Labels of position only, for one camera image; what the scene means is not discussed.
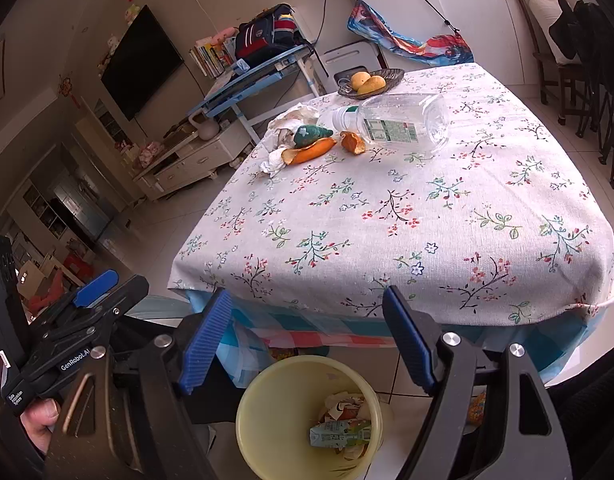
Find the crumpled tissue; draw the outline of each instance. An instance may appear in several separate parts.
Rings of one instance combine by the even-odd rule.
[[[260,163],[260,171],[269,176],[277,175],[285,167],[281,154],[295,147],[293,136],[296,130],[303,124],[316,124],[319,116],[319,111],[313,106],[298,103],[270,121],[260,141],[269,154],[267,160]]]

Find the school backpack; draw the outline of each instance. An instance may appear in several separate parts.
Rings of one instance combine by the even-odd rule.
[[[244,59],[253,68],[303,42],[292,7],[278,4],[250,22],[241,23],[236,35],[236,58]]]

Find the wooden chair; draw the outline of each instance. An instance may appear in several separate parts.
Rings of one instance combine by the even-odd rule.
[[[533,56],[536,58],[536,63],[538,64],[538,75],[540,78],[540,92],[541,92],[541,102],[546,105],[547,104],[547,96],[551,96],[559,102],[559,112],[558,112],[558,123],[565,124],[565,116],[567,115],[576,115],[583,116],[585,111],[585,97],[576,89],[577,81],[587,81],[587,76],[585,71],[583,70],[583,66],[580,64],[566,64],[561,65],[556,63],[556,59],[554,58],[554,54],[549,52],[541,52],[540,46],[538,44],[538,38],[536,37],[536,32],[534,30],[534,24],[532,23],[532,19],[529,14],[529,9],[527,9],[527,4],[525,0],[518,0],[520,3],[520,8],[523,10],[523,15],[527,20],[527,27],[529,27],[529,33],[532,37],[532,43],[534,44],[534,52]],[[545,79],[545,64],[549,66],[556,67],[558,71],[558,81],[552,81],[549,79]],[[558,86],[559,93],[556,95],[552,92],[549,87],[550,86]],[[567,97],[565,93],[565,88],[570,89],[570,103],[572,107],[576,106],[577,97],[580,97],[583,104],[580,109],[578,108],[567,108]]]

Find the human hand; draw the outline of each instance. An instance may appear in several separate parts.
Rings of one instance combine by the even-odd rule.
[[[20,415],[20,422],[29,439],[43,453],[47,453],[52,440],[49,426],[58,421],[60,408],[53,399],[37,399]]]

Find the metal screw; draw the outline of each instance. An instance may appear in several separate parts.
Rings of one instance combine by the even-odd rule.
[[[455,332],[445,332],[443,334],[443,341],[449,346],[457,346],[461,341],[461,337]]]
[[[153,343],[158,348],[167,348],[169,345],[171,345],[172,341],[173,339],[169,334],[161,334],[154,338]]]
[[[525,349],[523,348],[523,345],[520,345],[518,343],[512,343],[510,345],[510,352],[516,357],[523,357],[523,355],[525,355]]]
[[[100,359],[104,357],[104,354],[106,354],[106,348],[104,346],[94,346],[89,353],[94,359]]]

